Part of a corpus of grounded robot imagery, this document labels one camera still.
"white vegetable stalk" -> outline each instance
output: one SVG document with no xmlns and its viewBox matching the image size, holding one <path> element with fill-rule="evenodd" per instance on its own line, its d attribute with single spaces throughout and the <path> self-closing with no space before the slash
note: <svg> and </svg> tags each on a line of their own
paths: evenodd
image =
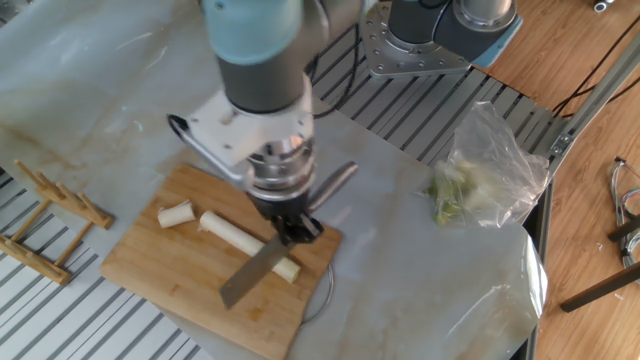
<svg viewBox="0 0 640 360">
<path fill-rule="evenodd" d="M 158 211 L 158 222 L 162 228 L 168 228 L 195 219 L 193 206 L 189 200 L 170 209 L 160 209 Z"/>
<path fill-rule="evenodd" d="M 264 246 L 260 240 L 238 229 L 211 211 L 205 212 L 200 217 L 200 225 L 249 256 L 254 256 Z M 289 283 L 293 283 L 300 274 L 300 266 L 287 258 L 282 258 L 271 271 Z"/>
</svg>

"cutting board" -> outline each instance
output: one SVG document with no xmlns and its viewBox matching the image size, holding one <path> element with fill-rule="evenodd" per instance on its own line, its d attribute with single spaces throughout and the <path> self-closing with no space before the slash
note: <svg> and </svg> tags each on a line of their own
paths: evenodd
<svg viewBox="0 0 640 360">
<path fill-rule="evenodd" d="M 206 210 L 266 242 L 275 230 L 247 196 L 195 168 L 178 165 L 102 263 L 110 281 L 270 360 L 284 359 L 304 310 L 341 240 L 335 229 L 289 258 L 302 267 L 289 284 L 269 273 L 231 310 L 218 288 L 249 256 L 192 221 L 162 229 L 158 210 L 191 200 L 196 216 Z"/>
</svg>

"clear plastic bag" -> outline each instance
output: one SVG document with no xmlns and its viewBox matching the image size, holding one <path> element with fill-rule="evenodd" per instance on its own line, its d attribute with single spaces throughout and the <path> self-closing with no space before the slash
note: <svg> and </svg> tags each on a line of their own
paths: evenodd
<svg viewBox="0 0 640 360">
<path fill-rule="evenodd" d="M 491 103 L 479 102 L 421 193 L 435 200 L 439 225 L 501 227 L 529 214 L 550 180 L 548 167 L 547 159 L 520 149 Z"/>
</svg>

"knife blade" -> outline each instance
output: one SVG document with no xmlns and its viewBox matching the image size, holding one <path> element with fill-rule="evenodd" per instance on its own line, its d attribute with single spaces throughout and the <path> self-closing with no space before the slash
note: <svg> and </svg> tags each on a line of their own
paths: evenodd
<svg viewBox="0 0 640 360">
<path fill-rule="evenodd" d="M 274 266 L 285 257 L 296 245 L 290 242 L 284 245 L 278 235 L 249 259 L 240 270 L 236 271 L 227 282 L 222 285 L 220 296 L 224 307 L 231 309 L 242 297 L 244 297 Z"/>
</svg>

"green vegetable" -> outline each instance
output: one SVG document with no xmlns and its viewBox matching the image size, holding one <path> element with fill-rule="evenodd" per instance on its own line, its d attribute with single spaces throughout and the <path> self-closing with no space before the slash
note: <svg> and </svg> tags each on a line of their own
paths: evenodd
<svg viewBox="0 0 640 360">
<path fill-rule="evenodd" d="M 440 162 L 426 193 L 437 206 L 434 221 L 443 226 L 463 212 L 481 209 L 497 193 L 494 177 L 481 166 L 468 161 Z"/>
</svg>

